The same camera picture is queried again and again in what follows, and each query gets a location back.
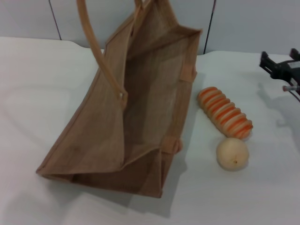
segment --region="ribbed wooden cylinder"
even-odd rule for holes
[[[216,87],[208,87],[198,94],[198,103],[215,126],[227,137],[247,138],[252,121]]]

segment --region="round wooden ball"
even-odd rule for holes
[[[217,161],[226,170],[236,171],[248,164],[247,145],[237,138],[226,138],[217,147]]]

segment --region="white wall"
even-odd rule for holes
[[[300,0],[217,0],[206,52],[300,50]]]
[[[0,36],[59,39],[48,0],[0,0]]]
[[[87,0],[94,32],[104,46],[108,37],[133,12],[134,0]],[[170,0],[182,25],[203,28],[199,53],[203,53],[210,22],[213,0]],[[81,28],[75,0],[51,0],[57,25],[63,40],[88,46]]]

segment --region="white table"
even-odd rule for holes
[[[275,61],[283,55],[271,55]],[[300,221],[300,103],[258,67],[260,54],[197,59],[183,139],[161,199],[38,177],[40,165],[97,70],[89,49],[68,41],[0,38],[0,225],[282,225]],[[250,161],[222,170],[224,137],[197,106],[216,86],[253,121]]]

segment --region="fabric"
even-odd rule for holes
[[[161,196],[173,156],[182,148],[202,31],[178,25],[168,0],[149,0],[142,6],[135,2],[135,14],[106,44],[101,62],[106,68],[99,64],[85,99],[38,174]],[[101,54],[91,47],[94,55]],[[128,93],[124,110],[107,78],[110,72]]]

